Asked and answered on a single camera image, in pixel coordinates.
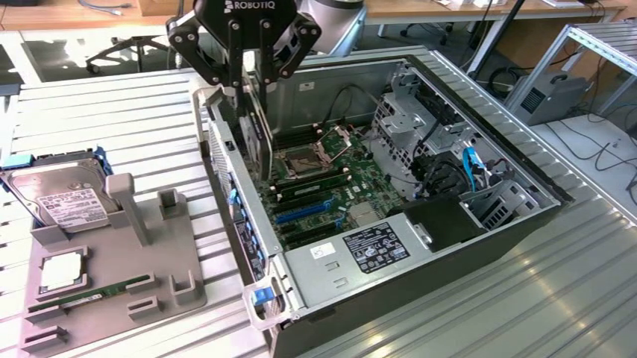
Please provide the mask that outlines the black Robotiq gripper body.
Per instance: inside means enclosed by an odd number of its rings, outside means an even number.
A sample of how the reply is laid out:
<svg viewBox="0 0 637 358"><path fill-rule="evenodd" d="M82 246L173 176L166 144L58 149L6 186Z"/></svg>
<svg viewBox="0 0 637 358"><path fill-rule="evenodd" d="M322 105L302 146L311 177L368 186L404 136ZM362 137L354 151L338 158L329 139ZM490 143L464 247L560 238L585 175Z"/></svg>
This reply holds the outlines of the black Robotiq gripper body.
<svg viewBox="0 0 637 358"><path fill-rule="evenodd" d="M195 18L226 49L258 49L262 35L275 45L297 16L294 1L210 0L194 2Z"/></svg>

